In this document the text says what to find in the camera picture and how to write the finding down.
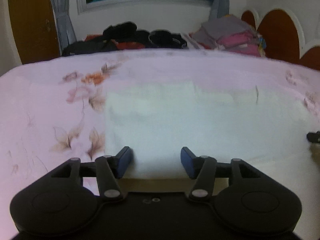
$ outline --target mattress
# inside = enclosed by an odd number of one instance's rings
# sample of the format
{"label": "mattress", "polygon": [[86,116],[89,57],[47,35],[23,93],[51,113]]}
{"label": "mattress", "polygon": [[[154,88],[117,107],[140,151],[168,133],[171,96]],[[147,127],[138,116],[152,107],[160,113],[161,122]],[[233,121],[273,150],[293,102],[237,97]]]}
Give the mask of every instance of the mattress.
{"label": "mattress", "polygon": [[[114,127],[106,111],[116,107],[119,95],[143,87],[177,84],[189,90],[191,86],[196,88],[193,91],[211,94],[215,99],[217,95],[223,94],[224,98],[241,91],[241,100],[250,104],[256,104],[257,91],[262,100],[267,92],[276,90],[281,94],[278,100],[284,97],[293,104],[295,116],[301,116],[304,125],[283,133],[281,139],[288,142],[299,138],[295,143],[300,148],[292,154],[285,149],[278,158],[271,147],[274,138],[269,134],[265,135],[269,143],[263,147],[265,152],[270,147],[272,155],[264,158],[259,154],[238,156],[239,152],[224,155],[221,149],[212,150],[215,144],[204,145],[203,150],[207,147],[212,156],[216,152],[219,161],[237,155],[234,157],[243,158],[295,192],[303,205],[296,232],[304,239],[316,239],[320,235],[320,212],[315,208],[320,204],[320,172],[311,158],[305,134],[319,127],[319,80],[319,72],[301,66],[206,50],[117,51],[17,67],[0,78],[0,184],[5,189],[0,195],[0,239],[10,239],[17,232],[8,207],[21,189],[69,158],[89,162],[117,153],[121,143],[107,145]],[[177,152],[181,146],[188,145],[177,145]],[[148,159],[154,166],[158,160],[157,154]],[[176,172],[181,171],[179,162],[168,164],[170,177],[185,176]],[[143,168],[131,169],[129,178],[154,178]]]}

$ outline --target stack of bedding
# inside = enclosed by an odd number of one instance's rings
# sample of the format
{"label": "stack of bedding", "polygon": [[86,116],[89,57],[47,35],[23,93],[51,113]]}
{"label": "stack of bedding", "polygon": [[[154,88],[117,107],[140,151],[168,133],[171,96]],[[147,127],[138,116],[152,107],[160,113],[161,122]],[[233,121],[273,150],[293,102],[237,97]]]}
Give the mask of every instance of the stack of bedding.
{"label": "stack of bedding", "polygon": [[251,25],[233,15],[205,22],[197,32],[190,33],[189,36],[193,43],[205,49],[265,56],[262,36]]}

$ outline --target wall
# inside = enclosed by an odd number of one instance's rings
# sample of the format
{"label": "wall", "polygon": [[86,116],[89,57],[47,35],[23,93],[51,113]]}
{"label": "wall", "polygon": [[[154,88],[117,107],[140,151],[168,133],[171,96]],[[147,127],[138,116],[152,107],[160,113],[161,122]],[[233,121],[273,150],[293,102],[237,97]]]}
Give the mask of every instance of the wall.
{"label": "wall", "polygon": [[8,0],[0,0],[0,76],[18,65],[21,61],[12,34]]}
{"label": "wall", "polygon": [[[230,0],[230,11],[240,11],[246,0]],[[137,1],[109,5],[102,9],[78,15],[76,0],[69,0],[69,13],[77,39],[88,34],[102,33],[109,25],[133,21],[138,28],[152,31],[167,29],[171,32],[196,31],[208,20],[209,5],[172,3],[165,1]]]}
{"label": "wall", "polygon": [[301,24],[307,45],[305,47],[320,44],[320,0],[247,0],[247,7],[257,11],[258,23],[274,8],[282,8],[289,11],[289,14],[292,12]]}

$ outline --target pink blanket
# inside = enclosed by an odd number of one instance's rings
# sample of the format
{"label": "pink blanket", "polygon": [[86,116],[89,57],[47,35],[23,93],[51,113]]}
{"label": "pink blanket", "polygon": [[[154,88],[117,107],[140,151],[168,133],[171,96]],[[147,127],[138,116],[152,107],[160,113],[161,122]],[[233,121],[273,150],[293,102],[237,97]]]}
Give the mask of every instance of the pink blanket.
{"label": "pink blanket", "polygon": [[320,72],[215,51],[139,50],[59,58],[0,78],[0,239],[15,235],[12,197],[71,157],[104,154],[107,90],[192,80],[207,90],[279,88],[320,118]]}

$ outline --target pink floral bed sheet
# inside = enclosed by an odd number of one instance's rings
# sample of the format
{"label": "pink floral bed sheet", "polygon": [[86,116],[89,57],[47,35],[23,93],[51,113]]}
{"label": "pink floral bed sheet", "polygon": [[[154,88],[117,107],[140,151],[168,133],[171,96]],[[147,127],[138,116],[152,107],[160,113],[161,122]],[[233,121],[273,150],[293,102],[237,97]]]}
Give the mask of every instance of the pink floral bed sheet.
{"label": "pink floral bed sheet", "polygon": [[12,197],[71,157],[105,153],[107,90],[193,81],[203,89],[278,87],[320,118],[320,72],[216,51],[139,50],[58,58],[0,77],[0,239],[17,232]]}

